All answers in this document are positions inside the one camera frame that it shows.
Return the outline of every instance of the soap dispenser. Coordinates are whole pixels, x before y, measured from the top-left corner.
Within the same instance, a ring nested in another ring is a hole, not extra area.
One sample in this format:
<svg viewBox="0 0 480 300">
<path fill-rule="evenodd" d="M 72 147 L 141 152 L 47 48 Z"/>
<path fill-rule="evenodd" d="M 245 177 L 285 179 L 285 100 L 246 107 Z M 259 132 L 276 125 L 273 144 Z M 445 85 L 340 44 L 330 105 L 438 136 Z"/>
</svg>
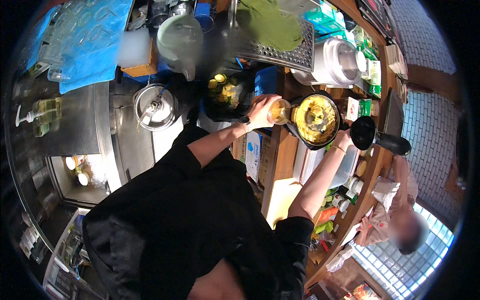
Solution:
<svg viewBox="0 0 480 300">
<path fill-rule="evenodd" d="M 61 97 L 44 99 L 35 102 L 32 110 L 24 118 L 20 118 L 20 105 L 17 109 L 15 126 L 27 121 L 33 123 L 34 137 L 42 137 L 50 130 L 50 123 L 61 118 Z"/>
</svg>

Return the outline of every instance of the bracelet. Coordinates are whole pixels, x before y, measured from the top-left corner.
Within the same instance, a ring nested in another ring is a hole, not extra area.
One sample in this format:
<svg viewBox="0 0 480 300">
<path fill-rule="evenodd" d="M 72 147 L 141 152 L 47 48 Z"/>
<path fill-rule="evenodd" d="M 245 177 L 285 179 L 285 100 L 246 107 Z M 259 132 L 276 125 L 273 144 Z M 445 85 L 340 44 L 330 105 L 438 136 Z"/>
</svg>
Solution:
<svg viewBox="0 0 480 300">
<path fill-rule="evenodd" d="M 248 128 L 247 124 L 241 123 L 241 122 L 236 122 L 236 123 L 242 125 L 243 131 L 245 132 L 244 134 L 247 134 L 249 132 L 249 130 L 248 130 L 249 128 Z"/>
<path fill-rule="evenodd" d="M 330 148 L 331 148 L 331 147 L 333 147 L 333 148 L 335 148 L 335 149 L 338 149 L 338 150 L 342 151 L 342 152 L 343 152 L 343 155 L 346 155 L 346 154 L 347 154 L 347 153 L 345 152 L 345 150 L 343 150 L 342 148 L 340 148 L 340 147 L 338 147 L 338 146 L 335 146 L 335 145 L 330 145 Z"/>
</svg>

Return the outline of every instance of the funnel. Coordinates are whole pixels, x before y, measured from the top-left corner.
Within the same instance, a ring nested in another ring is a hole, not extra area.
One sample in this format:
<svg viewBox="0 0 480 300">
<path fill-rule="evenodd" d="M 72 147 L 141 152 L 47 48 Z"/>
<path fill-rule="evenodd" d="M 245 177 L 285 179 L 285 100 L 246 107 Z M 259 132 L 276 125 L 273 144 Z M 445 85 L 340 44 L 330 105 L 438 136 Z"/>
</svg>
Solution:
<svg viewBox="0 0 480 300">
<path fill-rule="evenodd" d="M 375 122 L 369 116 L 363 116 L 353 122 L 350 136 L 354 145 L 360 150 L 367 150 L 372 144 L 377 144 L 394 155 L 407 155 L 411 145 L 407 139 L 387 133 L 378 132 Z"/>
</svg>

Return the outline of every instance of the brick wall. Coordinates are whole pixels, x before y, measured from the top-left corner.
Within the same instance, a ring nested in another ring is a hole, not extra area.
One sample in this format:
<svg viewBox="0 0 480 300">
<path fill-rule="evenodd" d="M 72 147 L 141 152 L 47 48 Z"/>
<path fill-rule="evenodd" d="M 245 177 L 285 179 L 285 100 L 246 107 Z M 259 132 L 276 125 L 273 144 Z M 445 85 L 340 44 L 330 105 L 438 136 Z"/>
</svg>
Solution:
<svg viewBox="0 0 480 300">
<path fill-rule="evenodd" d="M 390 9 L 403 38 L 407 62 L 454 73 L 452 55 L 418 0 L 391 2 Z M 455 155 L 458 112 L 445 97 L 410 91 L 404 113 L 402 136 L 412 145 L 408 158 L 419 184 L 421 205 L 453 228 L 458 220 L 460 202 L 444 185 Z"/>
<path fill-rule="evenodd" d="M 456 71 L 452 55 L 437 26 L 418 0 L 391 0 L 390 9 L 405 47 L 407 63 L 445 73 Z"/>
<path fill-rule="evenodd" d="M 432 208 L 445 225 L 453 228 L 460 202 L 445 189 L 445 181 L 455 154 L 457 110 L 448 99 L 429 93 L 409 92 L 404 105 L 402 136 L 410 141 L 408 159 L 419 184 L 418 197 Z"/>
</svg>

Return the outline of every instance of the black shirt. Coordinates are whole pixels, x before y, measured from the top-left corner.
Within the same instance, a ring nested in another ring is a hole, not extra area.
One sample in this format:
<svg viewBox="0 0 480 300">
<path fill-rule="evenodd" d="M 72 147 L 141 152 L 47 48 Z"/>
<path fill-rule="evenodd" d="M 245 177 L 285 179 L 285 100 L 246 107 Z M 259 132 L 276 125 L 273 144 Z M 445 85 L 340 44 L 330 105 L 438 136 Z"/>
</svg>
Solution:
<svg viewBox="0 0 480 300">
<path fill-rule="evenodd" d="M 201 169 L 185 126 L 153 168 L 84 218 L 85 246 L 113 299 L 186 299 L 195 280 L 226 258 L 248 299 L 301 299 L 313 223 L 260 213 L 245 165 L 226 149 Z"/>
</svg>

